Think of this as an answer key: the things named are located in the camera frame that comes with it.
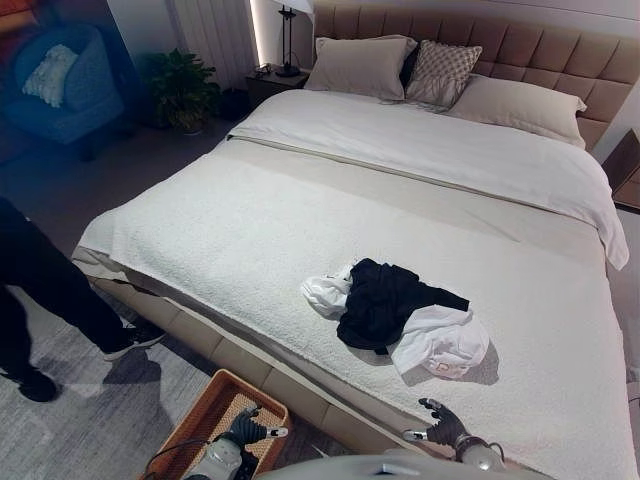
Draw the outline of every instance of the lamp stand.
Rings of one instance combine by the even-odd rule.
[[[282,6],[282,9],[278,11],[280,15],[282,15],[282,63],[284,65],[280,68],[276,69],[276,75],[279,77],[296,77],[300,75],[300,69],[294,65],[291,65],[291,38],[293,31],[293,19],[296,17],[296,14],[293,13],[293,9],[289,10]],[[286,37],[286,25],[289,23],[289,60],[286,60],[286,52],[285,52],[285,37]]]

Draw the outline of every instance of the checkered pillow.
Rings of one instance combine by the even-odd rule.
[[[451,47],[423,40],[407,100],[450,108],[462,94],[481,53],[482,47]]]

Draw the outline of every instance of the blue armchair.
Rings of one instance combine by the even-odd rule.
[[[113,83],[102,36],[97,28],[84,24],[48,30],[16,54],[13,75],[17,92],[45,53],[57,44],[78,54],[65,79],[61,108],[16,93],[4,105],[3,113],[19,128],[66,145],[116,118],[124,105]]]

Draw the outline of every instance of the black pants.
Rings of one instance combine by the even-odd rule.
[[[29,367],[31,337],[24,308],[6,285],[22,287],[102,351],[115,351],[129,343],[120,318],[91,289],[82,272],[0,198],[0,367],[19,377]]]

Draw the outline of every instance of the white cushion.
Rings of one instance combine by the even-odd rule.
[[[364,40],[316,39],[318,60],[305,88],[404,100],[400,71],[416,47],[401,35]]]
[[[583,148],[576,111],[587,106],[575,95],[530,83],[472,75],[446,115],[513,127]]]
[[[40,97],[54,108],[60,108],[64,97],[64,81],[78,55],[64,45],[51,47],[44,60],[29,75],[22,93]]]

